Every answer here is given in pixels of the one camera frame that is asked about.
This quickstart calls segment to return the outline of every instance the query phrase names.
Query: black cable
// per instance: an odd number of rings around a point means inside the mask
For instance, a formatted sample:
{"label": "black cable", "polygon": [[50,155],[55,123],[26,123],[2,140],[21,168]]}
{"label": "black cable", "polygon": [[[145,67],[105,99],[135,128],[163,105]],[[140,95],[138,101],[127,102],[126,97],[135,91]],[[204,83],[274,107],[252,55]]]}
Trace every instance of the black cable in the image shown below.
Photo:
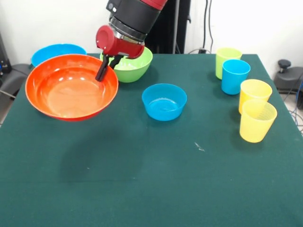
{"label": "black cable", "polygon": [[11,68],[11,69],[14,70],[14,71],[16,71],[16,72],[22,73],[23,75],[25,75],[25,76],[28,77],[28,74],[26,74],[25,72],[22,72],[20,70],[14,69],[14,68]]}
{"label": "black cable", "polygon": [[[293,88],[295,87],[295,85],[297,84],[297,82],[300,80],[300,78],[301,78],[302,76],[303,76],[303,73],[301,74],[301,76],[299,77],[299,79],[294,83],[293,87],[291,88],[291,90],[290,90],[289,93],[287,94],[287,96],[286,96],[286,98],[284,99],[284,101],[289,97],[289,95],[290,95],[290,93],[292,92]],[[299,95],[299,92],[301,91],[302,86],[303,86],[303,81],[301,82],[301,84],[300,84],[300,86],[299,86],[299,89],[298,89],[298,91],[296,92],[297,95],[296,95],[295,109],[292,110],[292,111],[288,110],[289,113],[290,113],[290,115],[291,115],[291,117],[294,119],[295,125],[298,127],[298,129],[299,129],[299,127],[303,127],[303,125],[299,125],[299,122],[298,122],[298,118],[303,122],[303,117],[301,117],[301,116],[298,114],[298,112],[297,112],[297,110],[298,110],[298,100],[299,100],[298,95]],[[301,133],[302,136],[303,136],[303,129],[302,129],[302,130],[299,129],[299,131],[300,131],[300,133]]]}
{"label": "black cable", "polygon": [[205,48],[205,42],[206,42],[206,16],[207,16],[207,6],[208,6],[208,0],[206,0],[205,11],[204,11],[204,39],[203,39],[203,48]]}
{"label": "black cable", "polygon": [[199,51],[199,50],[203,50],[203,51],[206,51],[206,52],[211,53],[209,50],[206,50],[206,49],[203,49],[203,48],[198,48],[198,49],[194,49],[194,50],[192,50],[192,51],[191,51],[191,52],[189,52],[188,54],[191,54],[192,52]]}
{"label": "black cable", "polygon": [[211,12],[211,8],[212,8],[212,2],[213,2],[213,0],[210,0],[210,2],[209,2],[209,9],[208,9],[208,29],[209,29],[210,38],[211,38],[211,40],[212,40],[212,43],[211,43],[211,45],[210,45],[210,53],[212,52],[213,44],[214,44],[214,39],[213,39],[213,35],[212,35],[212,30],[211,30],[211,27],[210,27],[210,12]]}
{"label": "black cable", "polygon": [[178,53],[181,53],[181,51],[180,51],[180,48],[179,48],[179,45],[178,45],[178,44],[176,44],[176,49],[177,49],[177,52],[178,52]]}
{"label": "black cable", "polygon": [[301,77],[303,77],[303,73],[300,75],[300,77],[297,79],[297,81],[293,84],[292,88],[287,93],[286,97],[283,99],[284,102],[289,97],[289,95],[293,92],[293,89],[294,89],[295,85],[299,82],[299,80],[301,79]]}

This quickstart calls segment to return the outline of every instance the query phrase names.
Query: plastic bowl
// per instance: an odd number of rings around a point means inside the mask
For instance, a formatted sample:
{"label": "plastic bowl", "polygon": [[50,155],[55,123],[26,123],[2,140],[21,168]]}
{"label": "plastic bowl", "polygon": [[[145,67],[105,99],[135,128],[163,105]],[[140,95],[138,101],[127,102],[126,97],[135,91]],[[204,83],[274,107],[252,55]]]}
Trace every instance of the plastic bowl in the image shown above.
{"label": "plastic bowl", "polygon": [[51,58],[29,74],[25,91],[40,112],[64,121],[82,121],[100,113],[118,91],[118,78],[109,68],[103,81],[95,76],[102,61],[69,54]]}
{"label": "plastic bowl", "polygon": [[32,65],[37,67],[42,62],[64,54],[86,54],[86,51],[74,44],[54,44],[40,49],[32,57]]}
{"label": "plastic bowl", "polygon": [[142,94],[147,114],[158,121],[178,118],[187,102],[185,91],[173,84],[155,84]]}
{"label": "plastic bowl", "polygon": [[115,66],[115,73],[120,82],[132,83],[140,79],[149,68],[153,55],[152,52],[145,47],[142,55],[136,59],[127,59],[124,57],[120,63]]}

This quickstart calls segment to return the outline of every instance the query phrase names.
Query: plastic cup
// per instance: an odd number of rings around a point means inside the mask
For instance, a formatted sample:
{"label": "plastic cup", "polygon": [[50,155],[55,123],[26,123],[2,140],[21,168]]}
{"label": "plastic cup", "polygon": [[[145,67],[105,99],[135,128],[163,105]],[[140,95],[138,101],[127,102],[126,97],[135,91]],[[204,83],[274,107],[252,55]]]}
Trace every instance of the plastic cup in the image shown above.
{"label": "plastic cup", "polygon": [[229,59],[240,59],[242,52],[234,48],[220,48],[216,54],[216,77],[222,79],[223,63]]}
{"label": "plastic cup", "polygon": [[242,114],[243,104],[251,99],[268,101],[273,89],[267,83],[258,79],[248,79],[241,83],[239,112]]}
{"label": "plastic cup", "polygon": [[222,91],[228,95],[237,95],[241,90],[241,83],[246,80],[250,72],[250,65],[245,61],[232,59],[223,63]]}
{"label": "plastic cup", "polygon": [[263,100],[251,99],[244,103],[240,135],[250,143],[261,142],[277,117],[275,107]]}

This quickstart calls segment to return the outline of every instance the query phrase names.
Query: blue cup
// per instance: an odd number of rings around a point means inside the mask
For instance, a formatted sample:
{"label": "blue cup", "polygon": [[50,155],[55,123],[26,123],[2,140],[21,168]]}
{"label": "blue cup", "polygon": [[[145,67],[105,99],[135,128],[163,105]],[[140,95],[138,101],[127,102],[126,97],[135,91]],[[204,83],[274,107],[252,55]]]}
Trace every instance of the blue cup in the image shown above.
{"label": "blue cup", "polygon": [[228,95],[237,95],[241,91],[241,83],[246,80],[250,65],[242,60],[231,59],[223,63],[222,91]]}

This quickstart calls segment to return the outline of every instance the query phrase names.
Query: blue bowl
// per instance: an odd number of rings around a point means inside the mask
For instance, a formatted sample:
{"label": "blue bowl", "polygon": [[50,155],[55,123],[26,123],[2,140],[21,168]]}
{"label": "blue bowl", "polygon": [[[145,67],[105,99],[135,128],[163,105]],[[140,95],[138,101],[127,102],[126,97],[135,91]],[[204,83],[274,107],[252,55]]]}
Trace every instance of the blue bowl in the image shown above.
{"label": "blue bowl", "polygon": [[155,84],[142,94],[147,114],[158,121],[171,121],[179,117],[187,102],[185,91],[173,84]]}
{"label": "blue bowl", "polygon": [[64,54],[86,54],[86,51],[82,47],[74,44],[54,44],[34,53],[32,64],[36,67],[50,58]]}

